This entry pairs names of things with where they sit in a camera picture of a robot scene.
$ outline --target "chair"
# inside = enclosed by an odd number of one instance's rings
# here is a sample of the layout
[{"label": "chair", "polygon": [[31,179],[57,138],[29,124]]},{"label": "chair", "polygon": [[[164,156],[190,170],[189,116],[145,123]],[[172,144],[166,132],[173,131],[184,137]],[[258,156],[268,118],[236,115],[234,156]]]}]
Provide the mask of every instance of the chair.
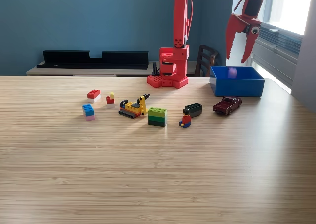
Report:
[{"label": "chair", "polygon": [[219,52],[211,47],[200,45],[197,57],[197,66],[194,76],[201,77],[201,70],[203,77],[211,76],[211,66],[214,66],[215,61],[219,57]]}]

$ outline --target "dark red toy car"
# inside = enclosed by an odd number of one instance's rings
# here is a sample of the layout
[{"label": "dark red toy car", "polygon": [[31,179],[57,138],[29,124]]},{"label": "dark red toy car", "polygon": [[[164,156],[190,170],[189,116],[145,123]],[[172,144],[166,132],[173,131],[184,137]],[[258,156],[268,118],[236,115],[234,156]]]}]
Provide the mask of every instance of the dark red toy car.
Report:
[{"label": "dark red toy car", "polygon": [[238,97],[224,97],[221,102],[213,106],[216,113],[230,115],[235,109],[240,107],[242,100]]}]

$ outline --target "cable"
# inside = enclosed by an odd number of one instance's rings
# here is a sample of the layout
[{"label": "cable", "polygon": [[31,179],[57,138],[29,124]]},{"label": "cable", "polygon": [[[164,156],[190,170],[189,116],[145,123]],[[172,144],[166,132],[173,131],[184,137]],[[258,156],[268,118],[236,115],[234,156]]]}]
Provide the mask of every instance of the cable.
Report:
[{"label": "cable", "polygon": [[238,15],[235,14],[235,10],[237,10],[237,8],[239,7],[240,3],[242,2],[243,0],[240,0],[237,4],[237,6],[234,8],[233,10],[233,15],[235,17],[237,17],[239,20],[241,20],[243,23],[245,23],[246,25],[250,25],[248,22],[244,21],[243,19],[241,19]]},{"label": "cable", "polygon": [[191,14],[190,14],[190,19],[189,19],[187,40],[189,38],[189,33],[190,33],[190,28],[191,28],[191,23],[192,23],[192,17],[193,17],[193,0],[191,0]]}]

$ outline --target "yellow lego vehicle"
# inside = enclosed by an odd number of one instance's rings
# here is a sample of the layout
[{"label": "yellow lego vehicle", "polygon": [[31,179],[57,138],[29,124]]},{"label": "yellow lego vehicle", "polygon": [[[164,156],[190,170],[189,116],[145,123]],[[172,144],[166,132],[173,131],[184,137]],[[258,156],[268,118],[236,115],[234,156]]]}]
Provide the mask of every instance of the yellow lego vehicle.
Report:
[{"label": "yellow lego vehicle", "polygon": [[128,103],[128,100],[124,100],[119,105],[119,114],[126,116],[131,119],[135,119],[140,115],[146,115],[148,113],[148,109],[146,109],[145,100],[148,99],[150,94],[145,94],[140,97],[135,103]]}]

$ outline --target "purple ball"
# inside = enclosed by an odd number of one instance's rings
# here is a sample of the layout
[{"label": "purple ball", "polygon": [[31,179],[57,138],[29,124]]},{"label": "purple ball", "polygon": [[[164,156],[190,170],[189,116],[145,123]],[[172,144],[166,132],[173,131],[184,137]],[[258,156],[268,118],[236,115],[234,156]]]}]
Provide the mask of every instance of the purple ball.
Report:
[{"label": "purple ball", "polygon": [[237,77],[237,69],[234,67],[230,67],[228,69],[228,78],[236,78]]}]

